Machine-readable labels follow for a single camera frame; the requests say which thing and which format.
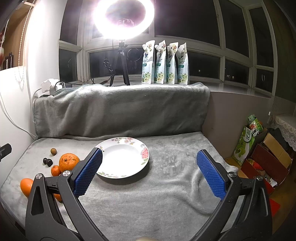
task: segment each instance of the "blue textured pad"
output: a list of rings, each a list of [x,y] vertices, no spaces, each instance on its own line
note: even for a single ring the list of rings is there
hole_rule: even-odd
[[[90,158],[84,169],[80,172],[78,177],[74,181],[74,195],[76,197],[85,194],[89,187],[89,184],[93,180],[96,172],[102,164],[103,153],[101,149],[96,150],[93,156]]]
[[[202,151],[197,153],[196,163],[212,189],[213,194],[223,199],[226,195],[225,182]]]

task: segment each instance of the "black round fruit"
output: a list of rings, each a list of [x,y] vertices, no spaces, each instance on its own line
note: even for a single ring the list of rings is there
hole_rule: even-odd
[[[50,167],[53,164],[53,161],[51,159],[47,159],[46,164]]]

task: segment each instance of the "floral plate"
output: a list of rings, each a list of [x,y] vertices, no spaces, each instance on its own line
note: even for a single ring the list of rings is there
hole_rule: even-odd
[[[96,147],[103,151],[103,162],[97,171],[102,177],[130,177],[141,171],[149,160],[147,146],[131,137],[108,139]]]

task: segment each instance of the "silver bolt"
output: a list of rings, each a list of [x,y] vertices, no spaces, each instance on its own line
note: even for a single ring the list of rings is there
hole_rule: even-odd
[[[229,175],[230,177],[236,177],[236,176],[237,176],[237,174],[236,174],[235,172],[230,172],[230,173],[228,173],[228,175]]]
[[[67,176],[69,176],[69,175],[70,175],[70,173],[71,173],[71,172],[70,172],[70,171],[68,171],[68,170],[67,170],[67,171],[64,171],[64,172],[63,172],[63,176],[64,176],[64,177],[67,177]]]
[[[42,174],[41,174],[41,173],[39,173],[39,174],[37,174],[37,175],[36,175],[36,177],[35,177],[35,178],[36,178],[36,179],[40,179],[41,177],[42,177]]]
[[[256,176],[256,179],[257,179],[258,181],[262,181],[262,180],[263,180],[263,177],[262,177],[262,176]]]

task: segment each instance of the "white refill pouch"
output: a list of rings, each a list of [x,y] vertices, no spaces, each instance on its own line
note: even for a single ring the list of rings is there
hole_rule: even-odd
[[[166,83],[166,45],[163,40],[159,45],[155,45],[157,50],[157,58],[155,63],[154,83]]]
[[[168,60],[167,60],[167,84],[178,83],[177,66],[175,61],[175,54],[178,50],[178,42],[171,43],[168,46]]]
[[[178,83],[187,85],[189,84],[189,62],[186,43],[180,45],[176,55],[178,58]]]
[[[142,84],[154,83],[154,52],[155,40],[148,41],[143,44],[144,49],[143,64],[142,64]]]

